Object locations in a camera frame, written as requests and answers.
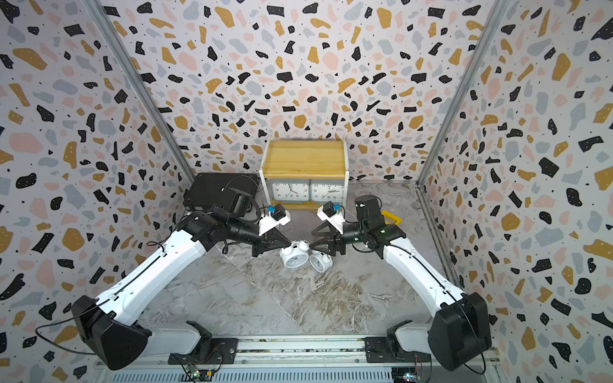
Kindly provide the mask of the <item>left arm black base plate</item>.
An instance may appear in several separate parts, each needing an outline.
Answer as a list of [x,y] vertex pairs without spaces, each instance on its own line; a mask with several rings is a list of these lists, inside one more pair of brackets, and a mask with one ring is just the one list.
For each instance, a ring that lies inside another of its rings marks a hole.
[[169,365],[233,364],[238,351],[238,338],[201,339],[189,354],[170,354]]

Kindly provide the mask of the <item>white twin-bell clock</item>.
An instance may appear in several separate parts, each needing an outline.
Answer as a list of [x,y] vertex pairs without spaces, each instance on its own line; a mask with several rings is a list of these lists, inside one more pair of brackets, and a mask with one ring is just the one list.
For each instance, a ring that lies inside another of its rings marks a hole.
[[310,255],[311,266],[319,273],[325,273],[333,266],[333,259],[330,255],[323,252],[313,252]]
[[286,268],[301,267],[309,260],[309,243],[305,240],[293,241],[289,247],[282,248],[279,251],[279,256]]

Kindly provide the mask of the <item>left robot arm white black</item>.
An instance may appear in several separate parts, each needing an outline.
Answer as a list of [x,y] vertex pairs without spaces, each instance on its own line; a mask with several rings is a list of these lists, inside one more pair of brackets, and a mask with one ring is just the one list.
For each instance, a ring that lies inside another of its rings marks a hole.
[[204,362],[210,357],[212,334],[196,322],[154,326],[138,319],[156,296],[194,261],[218,243],[247,244],[252,255],[289,247],[279,230],[291,220],[281,205],[270,206],[255,222],[213,206],[189,212],[175,231],[134,271],[97,298],[86,295],[73,304],[81,340],[110,370],[120,370],[139,357],[169,355],[180,363]]

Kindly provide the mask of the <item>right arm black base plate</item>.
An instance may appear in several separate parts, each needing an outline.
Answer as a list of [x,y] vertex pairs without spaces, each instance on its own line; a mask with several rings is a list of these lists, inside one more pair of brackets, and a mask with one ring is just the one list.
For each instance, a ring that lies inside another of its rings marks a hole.
[[368,363],[428,363],[431,361],[429,354],[404,351],[396,341],[391,341],[387,337],[366,337],[364,346]]

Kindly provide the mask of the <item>grey square alarm clock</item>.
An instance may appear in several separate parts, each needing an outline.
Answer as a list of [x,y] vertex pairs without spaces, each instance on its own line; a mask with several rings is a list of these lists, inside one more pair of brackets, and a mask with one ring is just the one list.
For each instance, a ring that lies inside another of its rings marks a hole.
[[272,198],[289,203],[302,203],[310,200],[309,180],[272,180]]
[[344,180],[312,180],[310,184],[310,198],[320,204],[342,204],[345,191]]

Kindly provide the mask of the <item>wooden two-tier shelf white frame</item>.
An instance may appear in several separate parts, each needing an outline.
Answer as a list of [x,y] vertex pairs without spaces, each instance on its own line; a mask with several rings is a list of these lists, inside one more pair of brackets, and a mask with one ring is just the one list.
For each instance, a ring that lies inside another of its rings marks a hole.
[[272,180],[344,180],[346,204],[349,183],[347,144],[343,140],[270,140],[260,165],[260,180],[268,204],[289,209],[317,210],[322,204],[281,202],[272,198]]

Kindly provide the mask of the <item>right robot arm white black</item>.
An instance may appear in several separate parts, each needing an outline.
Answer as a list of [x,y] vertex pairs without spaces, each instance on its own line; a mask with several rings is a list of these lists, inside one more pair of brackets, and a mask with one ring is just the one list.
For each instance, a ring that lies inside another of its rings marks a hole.
[[402,219],[382,210],[377,196],[359,196],[354,201],[357,220],[343,216],[339,204],[325,203],[317,211],[322,224],[314,229],[315,253],[343,255],[347,245],[364,244],[391,265],[418,294],[432,319],[429,327],[410,320],[387,330],[389,356],[402,359],[409,353],[430,354],[448,371],[454,371],[492,346],[488,308],[478,294],[467,295],[436,270],[399,227]]

